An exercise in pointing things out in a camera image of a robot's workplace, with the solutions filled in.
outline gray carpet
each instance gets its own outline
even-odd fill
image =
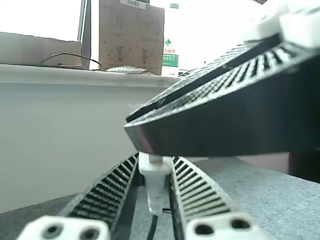
[[[251,166],[236,157],[213,158],[196,165],[254,216],[274,239],[320,239],[320,184]],[[0,239],[15,239],[26,222],[44,214],[56,214],[72,197],[0,214]],[[169,207],[169,199],[165,199],[163,207]],[[139,190],[133,218],[131,240],[146,239],[151,216],[144,188]],[[154,239],[174,239],[169,213],[160,216]]]

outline cardboard box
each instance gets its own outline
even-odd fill
[[[82,44],[78,41],[0,32],[0,64],[37,65],[47,57],[61,52],[81,55]],[[70,55],[59,55],[44,63],[82,65],[80,57]]]
[[[161,75],[165,10],[135,0],[100,0],[99,62]]]

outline barcode sticker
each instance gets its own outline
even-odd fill
[[[120,3],[126,4],[139,9],[146,9],[146,3],[136,0],[120,0]]]

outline water bottle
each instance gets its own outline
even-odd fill
[[[162,76],[174,78],[179,75],[179,19],[179,5],[171,3],[164,15]]]

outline white plastic part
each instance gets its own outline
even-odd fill
[[[191,220],[186,227],[185,239],[270,240],[272,238],[249,214],[234,212]]]
[[[139,172],[144,176],[149,211],[159,216],[162,213],[163,197],[166,194],[166,177],[172,171],[173,160],[167,156],[139,153]]]
[[[258,41],[281,31],[279,18],[289,11],[286,0],[268,0],[261,6],[258,17],[252,19],[242,30],[242,40]]]
[[[42,216],[29,222],[17,240],[111,240],[109,226],[100,220]]]
[[[284,40],[305,48],[320,48],[320,3],[280,18]]]
[[[320,4],[320,0],[287,0],[289,12],[293,13],[299,9],[310,8]]]

